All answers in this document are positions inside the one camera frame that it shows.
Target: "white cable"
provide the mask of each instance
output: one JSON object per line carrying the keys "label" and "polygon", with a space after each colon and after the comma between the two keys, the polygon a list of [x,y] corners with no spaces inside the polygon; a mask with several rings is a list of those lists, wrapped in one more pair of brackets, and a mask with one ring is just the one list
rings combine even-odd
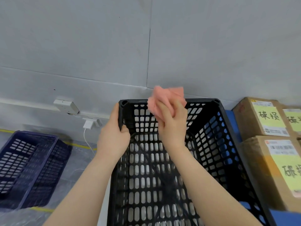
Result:
{"label": "white cable", "polygon": [[[85,130],[84,130],[84,139],[85,139],[85,142],[88,144],[88,142],[86,141],[86,137],[85,137],[86,130],[87,129],[85,128]],[[93,154],[95,155],[95,153],[94,153],[93,149],[91,148],[91,146],[89,144],[88,144],[88,146],[92,150]]]}

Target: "person's left arm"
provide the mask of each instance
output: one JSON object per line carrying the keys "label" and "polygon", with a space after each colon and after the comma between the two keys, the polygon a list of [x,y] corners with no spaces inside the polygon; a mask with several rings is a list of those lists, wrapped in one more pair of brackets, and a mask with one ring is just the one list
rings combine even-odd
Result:
{"label": "person's left arm", "polygon": [[44,226],[97,225],[109,178],[130,141],[126,126],[118,127],[118,108],[101,130],[95,157]]}

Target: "person's left hand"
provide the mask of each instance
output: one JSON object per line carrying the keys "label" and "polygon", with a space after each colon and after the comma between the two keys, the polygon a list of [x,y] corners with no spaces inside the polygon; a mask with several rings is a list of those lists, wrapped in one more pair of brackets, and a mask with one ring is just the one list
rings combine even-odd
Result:
{"label": "person's left hand", "polygon": [[130,142],[129,129],[123,125],[121,131],[118,126],[119,104],[116,103],[108,123],[101,129],[98,141],[96,158],[107,158],[114,165],[126,151]]}

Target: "forearm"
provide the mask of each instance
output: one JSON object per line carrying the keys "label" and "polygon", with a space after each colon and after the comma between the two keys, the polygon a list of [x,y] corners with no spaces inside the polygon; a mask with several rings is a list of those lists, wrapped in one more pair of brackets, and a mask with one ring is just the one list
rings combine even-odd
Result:
{"label": "forearm", "polygon": [[105,157],[94,158],[44,225],[97,225],[114,166]]}
{"label": "forearm", "polygon": [[186,147],[170,152],[171,159],[205,225],[261,225],[194,159]]}

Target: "pink rag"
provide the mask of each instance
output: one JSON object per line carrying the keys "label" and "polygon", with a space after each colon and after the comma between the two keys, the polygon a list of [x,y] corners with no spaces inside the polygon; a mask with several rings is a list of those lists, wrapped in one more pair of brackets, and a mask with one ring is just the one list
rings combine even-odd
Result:
{"label": "pink rag", "polygon": [[156,104],[157,101],[160,101],[168,107],[171,116],[174,117],[175,110],[170,104],[170,100],[174,98],[178,99],[183,106],[187,104],[184,98],[183,87],[163,89],[160,86],[155,86],[153,89],[153,95],[148,99],[148,110],[155,116],[158,116],[159,118],[164,120],[162,111]]}

